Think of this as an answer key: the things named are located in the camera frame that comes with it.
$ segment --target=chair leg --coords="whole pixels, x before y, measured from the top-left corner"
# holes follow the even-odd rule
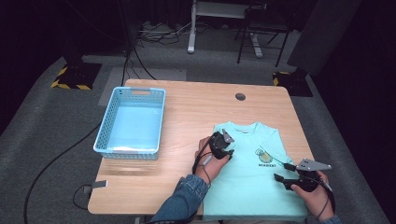
[[[244,47],[244,42],[245,42],[245,35],[247,35],[247,27],[244,29],[244,33],[242,34],[242,41],[241,41],[241,46],[239,47],[239,54],[238,54],[238,61],[236,63],[239,63],[241,61],[241,53],[242,53],[242,47]]]
[[[267,45],[271,44],[271,42],[275,39],[275,37],[277,37],[277,35],[279,35],[279,33],[276,33],[276,35],[274,35],[274,36],[267,42]]]
[[[288,40],[288,36],[289,36],[289,32],[287,32],[285,35],[285,39],[283,40],[283,44],[282,44],[282,48],[280,49],[279,56],[277,56],[277,61],[276,61],[275,67],[277,67],[279,65],[280,56],[282,56],[283,49],[285,48],[286,41]]]
[[[236,36],[235,36],[235,38],[234,38],[233,40],[236,40],[236,39],[238,38],[239,32],[241,32],[241,28],[239,28],[239,29],[238,29],[238,32],[236,32]]]

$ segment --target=mint green t-shirt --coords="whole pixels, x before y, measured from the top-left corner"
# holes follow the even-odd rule
[[[241,126],[226,122],[215,126],[234,140],[226,150],[233,158],[213,180],[204,199],[203,220],[257,218],[303,221],[307,216],[304,201],[276,182],[274,174],[297,179],[283,163],[292,163],[286,154],[278,129],[260,122]]]

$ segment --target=black cable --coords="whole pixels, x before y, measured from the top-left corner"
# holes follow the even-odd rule
[[[199,162],[199,160],[203,157],[203,156],[201,156],[202,155],[202,153],[204,152],[204,150],[205,150],[205,148],[207,147],[207,145],[209,144],[209,142],[210,142],[210,139],[212,139],[212,137],[214,136],[215,134],[214,133],[212,133],[212,135],[210,135],[210,137],[207,139],[207,141],[205,142],[205,144],[204,144],[204,146],[201,148],[201,150],[199,151],[199,153],[198,153],[198,155],[195,157],[195,161],[194,161],[194,165],[192,166],[192,174],[193,175],[195,175],[195,172],[196,172],[196,170],[197,170],[197,166],[198,166],[198,162]]]
[[[125,70],[125,72],[126,72],[126,74],[128,75],[128,78],[130,79],[130,78],[131,78],[131,75],[130,75],[129,72],[128,72],[128,63],[126,63],[126,70]]]
[[[137,39],[136,39],[136,45],[139,46],[139,47],[142,48],[142,49],[145,47],[145,46],[143,45],[143,43],[142,43],[142,39],[140,39],[140,38],[137,38]]]
[[[30,186],[28,193],[26,194],[25,201],[24,201],[24,206],[23,206],[23,221],[25,224],[28,224],[28,219],[27,219],[27,208],[29,204],[29,198],[30,194],[32,193],[33,188],[35,187],[35,183],[37,182],[38,178],[43,175],[43,173],[62,155],[64,155],[66,152],[70,151],[72,148],[76,147],[78,144],[80,144],[82,141],[84,141],[88,136],[90,136],[99,126],[101,122],[96,125],[89,133],[87,133],[84,137],[82,137],[80,140],[78,140],[73,146],[67,148],[65,151],[63,151],[61,154],[59,154],[57,157],[52,159],[41,171],[40,173],[35,177],[35,180],[33,181],[32,185]]]
[[[328,195],[328,196],[327,196],[326,203],[324,204],[322,210],[320,211],[319,215],[317,216],[317,221],[319,220],[320,216],[323,214],[324,210],[326,209],[327,204],[329,203],[329,200],[330,200],[330,198],[329,198],[329,195]]]
[[[124,66],[123,66],[123,69],[122,69],[121,86],[124,85],[123,82],[124,82],[124,79],[125,79],[125,71],[128,69],[128,61],[129,61],[130,55],[131,55],[131,51],[129,51],[129,49],[127,49],[126,50],[126,59],[125,59]]]
[[[154,76],[152,76],[151,73],[146,69],[145,65],[143,65],[143,63],[142,63],[142,61],[140,60],[140,57],[139,57],[139,55],[137,54],[135,48],[134,48],[134,54],[136,55],[137,60],[139,60],[139,62],[140,62],[140,64],[142,65],[143,69],[145,69],[145,71],[148,73],[148,75],[149,75],[152,79],[157,80],[157,78],[155,78]]]
[[[209,176],[209,174],[207,173],[207,171],[206,171],[206,169],[205,169],[205,165],[203,164],[203,165],[198,165],[198,166],[202,166],[202,168],[204,169],[204,172],[205,172],[205,174],[206,174],[207,180],[209,180],[209,185],[208,185],[207,187],[210,189],[210,187],[212,186],[212,180],[210,179],[210,176]]]
[[[160,25],[157,25],[154,28],[148,29],[147,33],[144,34],[144,35],[141,35],[139,40],[140,41],[143,40],[143,41],[146,41],[146,42],[149,42],[149,43],[160,43],[162,45],[176,44],[177,42],[180,41],[179,37],[181,35],[183,35],[183,32],[186,29],[188,29],[188,25],[190,25],[190,22],[187,25],[183,26],[182,28],[180,28],[180,29],[178,29],[176,31],[165,32],[165,33],[163,33],[161,35],[149,35],[150,32],[152,32],[152,31],[156,30],[158,27],[162,26],[162,24],[160,24]],[[172,39],[176,39],[176,41],[169,42],[169,43],[164,43],[163,42],[163,40],[172,40]]]
[[[131,58],[129,59],[129,61],[132,63],[131,69],[132,69],[132,71],[134,71],[134,74],[137,76],[138,79],[142,79],[142,78],[140,78],[140,76],[139,76],[139,75],[136,73],[136,71],[134,70],[134,62],[132,62]]]
[[[74,193],[74,195],[73,195],[73,204],[74,204],[77,208],[80,208],[80,209],[82,209],[82,210],[88,210],[88,207],[83,207],[83,206],[81,206],[81,205],[79,205],[79,204],[76,203],[76,195],[77,195],[77,193],[78,193],[78,190],[79,190],[79,189],[82,189],[82,190],[83,190],[84,187],[92,187],[92,185],[85,184],[85,185],[79,186],[78,189],[76,189],[76,191],[75,191],[75,193]]]
[[[156,25],[154,28],[146,29],[146,34],[144,34],[143,36],[147,36],[150,32],[152,32],[152,31],[158,29],[158,27],[160,27],[160,26],[162,26],[162,25],[163,25],[163,24],[161,23],[161,24],[159,24],[159,25]]]

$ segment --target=denim sleeve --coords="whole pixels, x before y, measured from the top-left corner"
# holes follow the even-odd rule
[[[181,177],[173,195],[163,203],[150,222],[188,219],[198,210],[207,191],[207,184],[198,175]]]
[[[324,222],[319,222],[319,224],[341,224],[341,219],[335,215],[327,220],[325,220]]]

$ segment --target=wooden table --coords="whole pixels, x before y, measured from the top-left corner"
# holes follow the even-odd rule
[[[255,121],[279,129],[294,163],[313,160],[300,121],[286,89],[281,87],[129,79],[125,86],[166,90],[163,129],[157,161],[102,159],[88,205],[93,214],[152,215],[172,195],[177,181],[191,173],[194,152],[215,124]],[[237,93],[246,100],[235,98]]]

